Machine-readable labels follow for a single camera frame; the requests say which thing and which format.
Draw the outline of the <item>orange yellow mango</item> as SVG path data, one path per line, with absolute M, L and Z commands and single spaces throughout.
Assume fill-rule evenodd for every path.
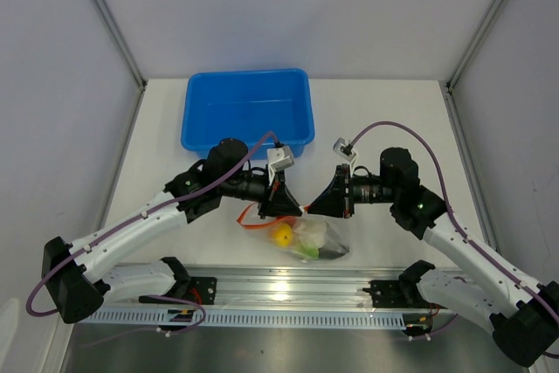
M 270 236 L 273 243 L 281 248 L 289 247 L 293 243 L 293 230 L 289 224 L 277 224 L 271 229 Z

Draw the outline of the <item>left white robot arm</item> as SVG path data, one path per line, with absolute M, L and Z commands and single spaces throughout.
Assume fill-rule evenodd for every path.
M 262 218 L 301 216 L 302 208 L 285 181 L 285 170 L 294 164 L 292 150 L 275 142 L 266 151 L 262 169 L 250 165 L 256 152 L 238 139 L 223 139 L 120 222 L 71 243 L 61 237 L 48 241 L 39 285 L 50 295 L 54 313 L 64 323 L 74 324 L 108 302 L 183 301 L 190 291 L 190 276 L 177 258 L 163 257 L 139 266 L 121 262 L 162 235 L 216 210 L 223 197 L 257 204 Z

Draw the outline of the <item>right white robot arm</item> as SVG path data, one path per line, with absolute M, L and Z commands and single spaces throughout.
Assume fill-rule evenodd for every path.
M 479 242 L 447 202 L 420 183 L 410 152 L 388 148 L 378 175 L 358 176 L 337 166 L 328 187 L 308 206 L 311 214 L 350 218 L 358 204 L 388 204 L 405 231 L 442 252 L 468 277 L 457 280 L 419 260 L 400 276 L 398 293 L 409 306 L 424 300 L 486 330 L 500 351 L 529 368 L 558 339 L 558 284 L 543 284 Z

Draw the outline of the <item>white cauliflower with leaves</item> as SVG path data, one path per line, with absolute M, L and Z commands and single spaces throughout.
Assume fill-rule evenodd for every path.
M 319 219 L 301 218 L 294 223 L 292 230 L 292 251 L 303 259 L 317 260 L 318 249 L 326 243 L 327 223 Z

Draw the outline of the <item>clear orange-zip plastic bag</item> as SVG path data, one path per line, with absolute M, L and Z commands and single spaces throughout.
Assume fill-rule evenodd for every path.
M 324 216 L 260 219 L 256 204 L 249 204 L 236 222 L 251 237 L 301 261 L 333 261 L 350 253 L 347 236 Z

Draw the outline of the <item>grey toy fish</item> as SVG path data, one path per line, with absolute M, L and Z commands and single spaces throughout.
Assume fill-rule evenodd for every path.
M 318 260 L 336 260 L 349 254 L 350 248 L 339 242 L 326 243 L 318 249 Z

